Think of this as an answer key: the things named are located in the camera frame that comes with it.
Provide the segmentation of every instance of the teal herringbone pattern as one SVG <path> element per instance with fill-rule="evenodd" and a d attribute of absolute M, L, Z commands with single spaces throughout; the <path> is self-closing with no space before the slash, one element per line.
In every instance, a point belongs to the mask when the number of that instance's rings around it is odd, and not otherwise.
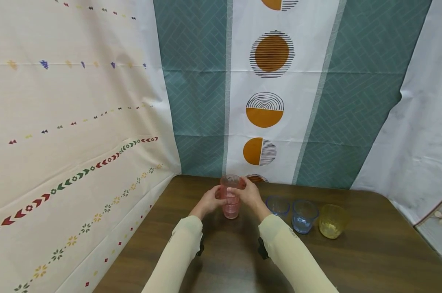
<path fill-rule="evenodd" d="M 154 9 L 182 173 L 220 177 L 227 1 L 154 1 Z"/>
<path fill-rule="evenodd" d="M 400 99 L 430 0 L 348 0 L 296 184 L 350 188 Z"/>

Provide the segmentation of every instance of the wooden table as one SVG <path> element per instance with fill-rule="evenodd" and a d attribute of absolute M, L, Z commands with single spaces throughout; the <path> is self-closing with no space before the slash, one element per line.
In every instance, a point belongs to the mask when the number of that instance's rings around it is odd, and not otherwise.
<path fill-rule="evenodd" d="M 219 179 L 177 176 L 111 266 L 95 293 L 140 293 L 178 221 Z M 282 195 L 347 209 L 351 222 L 336 240 L 317 224 L 299 237 L 340 293 L 442 293 L 442 260 L 383 196 L 374 192 L 259 183 L 265 200 Z M 258 221 L 216 211 L 203 220 L 205 250 L 190 264 L 180 292 L 293 292 L 280 270 L 257 252 Z"/>

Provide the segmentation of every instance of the person's right hand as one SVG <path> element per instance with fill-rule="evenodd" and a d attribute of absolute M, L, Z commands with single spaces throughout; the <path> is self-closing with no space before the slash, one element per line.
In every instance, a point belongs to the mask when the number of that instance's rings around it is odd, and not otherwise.
<path fill-rule="evenodd" d="M 253 183 L 246 177 L 242 177 L 242 180 L 245 182 L 245 189 L 229 187 L 227 188 L 227 192 L 238 195 L 240 197 L 240 200 L 242 200 L 243 203 L 249 206 L 258 217 L 260 222 L 262 222 L 263 219 L 271 215 L 271 212 L 261 199 L 260 191 L 258 191 L 258 187 L 255 185 L 255 183 Z"/>
<path fill-rule="evenodd" d="M 240 200 L 243 201 L 249 207 L 255 206 L 261 200 L 260 191 L 258 191 L 258 187 L 250 181 L 247 177 L 240 177 L 245 182 L 245 189 L 237 189 L 234 187 L 227 188 L 227 192 L 231 192 L 232 194 L 240 197 Z"/>

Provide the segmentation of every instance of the white fabric panel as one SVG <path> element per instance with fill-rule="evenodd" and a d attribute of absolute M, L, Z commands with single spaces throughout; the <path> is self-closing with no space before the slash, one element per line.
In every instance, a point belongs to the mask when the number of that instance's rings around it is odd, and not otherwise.
<path fill-rule="evenodd" d="M 0 1 L 0 292 L 92 292 L 180 172 L 151 0 Z"/>
<path fill-rule="evenodd" d="M 259 0 L 233 1 L 226 167 L 227 173 L 259 174 L 269 181 L 287 184 L 294 177 L 339 0 L 289 2 L 293 3 L 288 6 L 283 3 L 283 11 L 277 11 Z M 280 77 L 262 78 L 264 75 L 256 74 L 252 69 L 249 55 L 255 41 L 272 31 L 290 37 L 292 64 Z M 273 126 L 258 127 L 246 116 L 246 105 L 256 93 L 265 92 L 282 99 L 283 117 Z M 251 138 L 264 138 L 276 146 L 277 155 L 270 164 L 255 166 L 246 161 L 242 150 Z"/>
<path fill-rule="evenodd" d="M 414 224 L 442 200 L 442 0 L 431 4 L 401 93 L 352 188 L 387 196 Z"/>

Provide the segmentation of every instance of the curtain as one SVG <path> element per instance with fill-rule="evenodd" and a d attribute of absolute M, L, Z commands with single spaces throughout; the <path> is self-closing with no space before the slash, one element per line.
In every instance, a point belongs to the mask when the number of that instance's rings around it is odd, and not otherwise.
<path fill-rule="evenodd" d="M 0 1 L 0 292 L 92 292 L 180 171 L 152 1 Z"/>
<path fill-rule="evenodd" d="M 388 197 L 442 255 L 442 0 L 427 14 L 401 93 L 353 188 Z"/>
<path fill-rule="evenodd" d="M 430 3 L 154 1 L 182 172 L 350 188 Z"/>

